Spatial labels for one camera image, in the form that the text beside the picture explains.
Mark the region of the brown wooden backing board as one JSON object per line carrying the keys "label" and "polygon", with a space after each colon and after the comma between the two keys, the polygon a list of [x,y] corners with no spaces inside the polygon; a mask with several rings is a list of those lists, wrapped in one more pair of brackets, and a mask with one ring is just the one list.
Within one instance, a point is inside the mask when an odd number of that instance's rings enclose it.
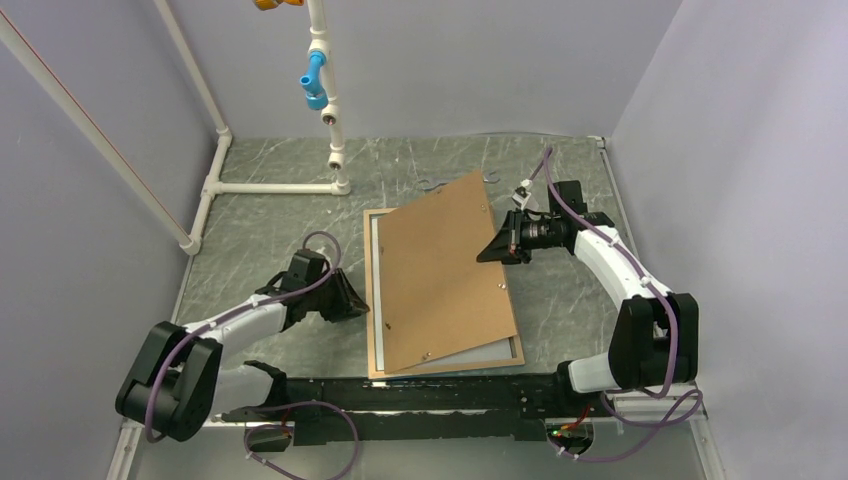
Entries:
{"label": "brown wooden backing board", "polygon": [[505,270],[476,262],[496,234],[482,175],[364,211],[369,378],[524,364]]}

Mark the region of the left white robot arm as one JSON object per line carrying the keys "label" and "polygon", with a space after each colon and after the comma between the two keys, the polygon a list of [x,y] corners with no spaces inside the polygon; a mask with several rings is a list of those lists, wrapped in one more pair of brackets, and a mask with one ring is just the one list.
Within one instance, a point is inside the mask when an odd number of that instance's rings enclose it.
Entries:
{"label": "left white robot arm", "polygon": [[310,313],[338,323],[368,311],[337,262],[302,248],[237,306],[186,325],[154,325],[119,387],[115,410],[142,424],[151,442],[186,441],[209,417],[235,410],[275,419],[291,400],[286,373],[258,360],[226,369],[225,360]]}

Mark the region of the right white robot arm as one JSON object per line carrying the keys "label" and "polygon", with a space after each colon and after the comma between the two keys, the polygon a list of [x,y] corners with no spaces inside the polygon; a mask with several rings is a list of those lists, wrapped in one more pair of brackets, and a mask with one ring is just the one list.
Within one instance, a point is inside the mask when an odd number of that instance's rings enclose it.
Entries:
{"label": "right white robot arm", "polygon": [[523,180],[512,195],[493,239],[477,255],[479,263],[527,264],[536,250],[564,248],[582,262],[617,305],[617,319],[607,350],[564,361],[562,377],[551,388],[557,411],[574,415],[590,393],[645,390],[658,395],[676,383],[695,379],[698,371],[699,307],[688,293],[675,293],[658,281],[624,244],[614,222],[591,212],[577,180],[549,185],[549,210],[538,206]]}

